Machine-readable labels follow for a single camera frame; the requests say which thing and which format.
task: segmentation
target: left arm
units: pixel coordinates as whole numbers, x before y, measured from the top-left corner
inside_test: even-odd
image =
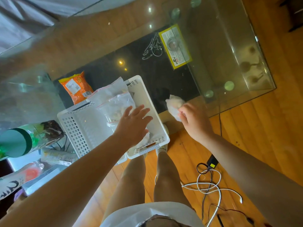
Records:
[[[149,109],[125,110],[114,134],[30,195],[0,226],[72,226],[105,176],[146,135]]]

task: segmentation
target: foot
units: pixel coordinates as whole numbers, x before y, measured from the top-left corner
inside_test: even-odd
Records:
[[[167,126],[166,126],[165,124],[163,124],[163,126],[164,126],[164,128],[165,128],[167,134],[169,134],[169,130],[168,130]],[[157,156],[158,156],[158,154],[159,154],[160,152],[162,152],[162,151],[164,151],[164,152],[167,153],[167,149],[168,149],[168,144],[165,144],[165,145],[163,145],[163,146],[157,148],[157,149],[156,149]]]

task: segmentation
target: left hand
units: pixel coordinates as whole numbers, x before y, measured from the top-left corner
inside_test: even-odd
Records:
[[[129,114],[132,106],[128,107],[113,134],[118,137],[119,142],[123,142],[127,145],[128,149],[137,145],[148,133],[146,126],[150,121],[152,121],[153,117],[146,116],[150,111],[149,108],[143,108],[144,105],[141,105]]]

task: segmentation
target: orange packaging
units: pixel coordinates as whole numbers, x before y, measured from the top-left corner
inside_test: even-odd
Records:
[[[80,103],[93,93],[91,86],[84,78],[84,72],[59,80],[71,96],[74,104]]]

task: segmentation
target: person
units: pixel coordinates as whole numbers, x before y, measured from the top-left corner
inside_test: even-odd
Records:
[[[129,107],[112,136],[30,195],[0,220],[0,226],[72,226],[105,176],[145,134],[152,117]],[[186,103],[179,117],[188,134],[209,149],[269,223],[303,226],[303,187],[213,132],[204,110]],[[203,226],[185,197],[167,146],[157,150],[154,202],[145,202],[144,156],[126,167],[104,213],[101,227]]]

